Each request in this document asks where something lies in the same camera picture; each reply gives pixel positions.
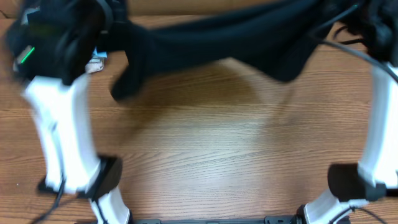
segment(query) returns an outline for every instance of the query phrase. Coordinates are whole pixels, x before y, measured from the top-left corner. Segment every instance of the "wood grain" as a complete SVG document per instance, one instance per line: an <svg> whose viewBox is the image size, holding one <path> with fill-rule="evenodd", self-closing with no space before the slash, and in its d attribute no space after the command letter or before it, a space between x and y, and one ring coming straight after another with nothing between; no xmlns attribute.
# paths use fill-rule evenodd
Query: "wood grain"
<svg viewBox="0 0 398 224"><path fill-rule="evenodd" d="M198 17L134 20L157 27L192 19ZM112 54L105 71L93 75L90 115L98 151L124 159L120 188L136 218L292 214L327 188L332 162L361 157L371 102L369 65L338 50L320 47L288 85L226 59L154 78L119 105L109 86L126 64L123 54ZM28 223L51 206L53 197L35 192L44 174L29 107L1 72L1 224ZM397 206L384 200L369 209L398 223ZM78 200L47 223L92 218L88 202ZM353 220L375 223L361 212Z"/></svg>

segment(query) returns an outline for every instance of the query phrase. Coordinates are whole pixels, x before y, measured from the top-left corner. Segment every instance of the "green light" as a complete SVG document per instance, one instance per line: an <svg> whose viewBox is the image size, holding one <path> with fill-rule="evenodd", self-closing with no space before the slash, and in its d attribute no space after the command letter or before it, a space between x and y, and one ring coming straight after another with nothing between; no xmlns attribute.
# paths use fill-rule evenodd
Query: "green light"
<svg viewBox="0 0 398 224"><path fill-rule="evenodd" d="M34 50L35 50L35 47L33 47L32 50L30 50L30 52L24 57L24 59L22 59L21 63L24 63L26 61L26 59L29 57L29 55L31 55L33 53Z"/></svg>

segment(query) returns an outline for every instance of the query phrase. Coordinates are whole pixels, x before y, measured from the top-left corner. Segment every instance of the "folded cloth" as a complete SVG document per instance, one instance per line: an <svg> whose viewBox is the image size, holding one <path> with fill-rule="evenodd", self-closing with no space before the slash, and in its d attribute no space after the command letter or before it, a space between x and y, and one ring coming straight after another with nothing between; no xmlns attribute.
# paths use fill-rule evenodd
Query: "folded cloth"
<svg viewBox="0 0 398 224"><path fill-rule="evenodd" d="M271 77L289 82L317 47L307 33L325 21L322 0L285 0L229 12L201 21L147 30L115 13L107 52L124 50L129 66L114 84L115 100L135 95L155 74L233 57ZM318 33L325 38L330 31Z"/></svg>

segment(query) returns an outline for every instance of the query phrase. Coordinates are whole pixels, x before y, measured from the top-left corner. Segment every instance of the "black fabric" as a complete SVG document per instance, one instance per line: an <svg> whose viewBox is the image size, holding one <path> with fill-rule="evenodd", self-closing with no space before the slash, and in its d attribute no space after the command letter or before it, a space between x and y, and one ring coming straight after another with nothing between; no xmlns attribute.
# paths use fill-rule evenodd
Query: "black fabric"
<svg viewBox="0 0 398 224"><path fill-rule="evenodd" d="M111 94L123 100L158 73L233 57L283 82L295 79L317 43L307 32L319 25L322 0L285 0L177 26L147 30L116 21L100 49L125 50L128 68ZM319 34L325 38L330 29Z"/></svg>

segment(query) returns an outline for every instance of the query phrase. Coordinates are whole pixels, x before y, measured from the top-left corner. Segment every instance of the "green led indicator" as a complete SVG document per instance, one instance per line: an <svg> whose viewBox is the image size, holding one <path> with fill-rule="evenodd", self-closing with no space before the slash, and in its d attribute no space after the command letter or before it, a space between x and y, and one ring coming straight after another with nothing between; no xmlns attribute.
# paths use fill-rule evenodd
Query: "green led indicator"
<svg viewBox="0 0 398 224"><path fill-rule="evenodd" d="M33 47L32 50L30 50L30 52L24 57L24 59L22 59L21 63L24 63L26 61L26 59L29 57L29 55L31 55L33 53L34 50L35 50L35 47Z"/></svg>

